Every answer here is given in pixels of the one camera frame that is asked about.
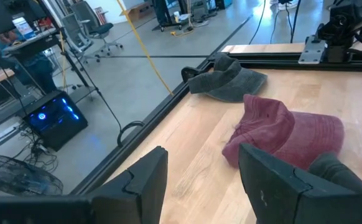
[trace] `computer tower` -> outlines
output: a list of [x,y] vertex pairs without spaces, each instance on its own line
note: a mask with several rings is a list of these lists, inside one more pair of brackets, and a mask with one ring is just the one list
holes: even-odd
[[64,91],[53,91],[26,107],[26,124],[45,147],[58,151],[66,142],[88,126],[86,118]]
[[232,0],[215,0],[215,2],[219,9],[226,9],[232,4]]

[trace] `metal bracket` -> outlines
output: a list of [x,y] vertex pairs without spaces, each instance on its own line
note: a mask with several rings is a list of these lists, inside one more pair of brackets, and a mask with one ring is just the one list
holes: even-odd
[[299,58],[299,64],[319,64],[323,58],[325,46],[326,42],[324,40],[318,40],[315,35],[309,36],[305,43],[304,51]]

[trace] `blue led light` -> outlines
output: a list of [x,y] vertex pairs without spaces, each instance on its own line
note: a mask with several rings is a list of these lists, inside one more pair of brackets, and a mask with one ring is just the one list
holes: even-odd
[[39,117],[39,119],[43,120],[46,118],[46,115],[43,113],[39,113],[38,117]]

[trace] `yellow cable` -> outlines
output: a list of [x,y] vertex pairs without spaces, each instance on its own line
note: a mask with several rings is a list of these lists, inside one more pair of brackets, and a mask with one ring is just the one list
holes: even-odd
[[193,30],[188,31],[188,32],[185,32],[185,33],[182,33],[182,34],[176,34],[175,32],[170,32],[170,34],[173,35],[174,37],[182,37],[182,36],[187,35],[187,34],[190,34],[190,33],[192,33],[192,32],[193,32]]
[[169,86],[167,86],[166,82],[163,80],[163,78],[161,77],[161,75],[159,74],[159,71],[157,71],[151,57],[149,56],[149,53],[147,51],[147,49],[145,48],[145,45],[142,43],[142,40],[141,38],[139,37],[137,31],[136,31],[136,28],[134,27],[134,25],[132,24],[130,18],[129,18],[129,15],[126,13],[126,10],[124,9],[123,5],[120,3],[120,0],[117,0],[120,8],[121,8],[121,11],[123,12],[123,14],[126,16],[126,19],[127,21],[129,22],[131,28],[132,28],[132,31],[134,32],[134,35],[137,37],[137,40],[139,42],[139,45],[141,46],[142,50],[144,51],[146,57],[148,58],[149,60],[149,63],[151,64],[152,68],[154,69],[157,77],[160,79],[160,81],[163,83],[163,85],[166,87],[167,91],[170,93],[170,95],[174,96],[173,92],[170,90]]
[[63,83],[63,87],[65,88],[67,86],[67,79],[66,79],[66,71],[65,71],[65,44],[63,43],[63,36],[62,36],[62,32],[59,32],[59,36],[61,39],[61,45],[62,45],[62,83]]

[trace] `pink cloth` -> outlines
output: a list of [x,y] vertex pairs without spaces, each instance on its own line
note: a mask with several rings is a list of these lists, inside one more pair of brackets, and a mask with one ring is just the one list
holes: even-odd
[[278,100],[245,95],[244,115],[223,155],[238,167],[239,145],[247,143],[307,170],[322,153],[338,154],[343,140],[343,123],[334,116],[291,112]]

